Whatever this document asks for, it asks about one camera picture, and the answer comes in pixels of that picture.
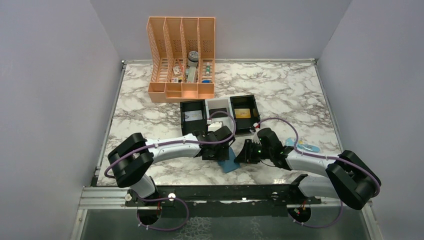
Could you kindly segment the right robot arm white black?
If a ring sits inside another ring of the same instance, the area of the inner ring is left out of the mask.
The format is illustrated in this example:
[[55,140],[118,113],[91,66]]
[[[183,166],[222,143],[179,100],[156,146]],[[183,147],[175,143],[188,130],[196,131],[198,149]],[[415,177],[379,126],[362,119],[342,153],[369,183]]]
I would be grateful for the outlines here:
[[382,185],[376,174],[350,150],[339,155],[325,156],[312,152],[301,153],[283,145],[269,127],[246,139],[235,162],[256,164],[270,160],[273,165],[288,171],[303,171],[308,175],[288,190],[289,199],[300,204],[308,197],[340,199],[348,207],[361,210],[378,195]]

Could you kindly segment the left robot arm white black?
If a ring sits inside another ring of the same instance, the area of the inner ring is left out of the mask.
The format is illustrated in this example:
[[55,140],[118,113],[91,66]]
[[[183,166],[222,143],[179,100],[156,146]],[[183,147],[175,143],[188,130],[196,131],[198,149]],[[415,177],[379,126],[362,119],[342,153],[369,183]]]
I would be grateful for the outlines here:
[[215,131],[197,131],[168,139],[145,138],[136,132],[108,154],[109,166],[104,176],[115,179],[120,188],[130,188],[149,206],[157,200],[157,187],[146,174],[151,165],[178,158],[220,159],[234,141],[235,133],[225,125]]

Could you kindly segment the blue leather card holder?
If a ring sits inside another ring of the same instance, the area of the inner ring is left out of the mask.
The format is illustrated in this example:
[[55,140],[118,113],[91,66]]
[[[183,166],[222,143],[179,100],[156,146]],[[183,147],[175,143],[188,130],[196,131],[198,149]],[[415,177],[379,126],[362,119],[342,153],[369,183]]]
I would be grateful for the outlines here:
[[235,162],[236,155],[231,147],[228,149],[228,157],[229,159],[218,162],[218,165],[225,174],[233,172],[241,167],[238,162]]

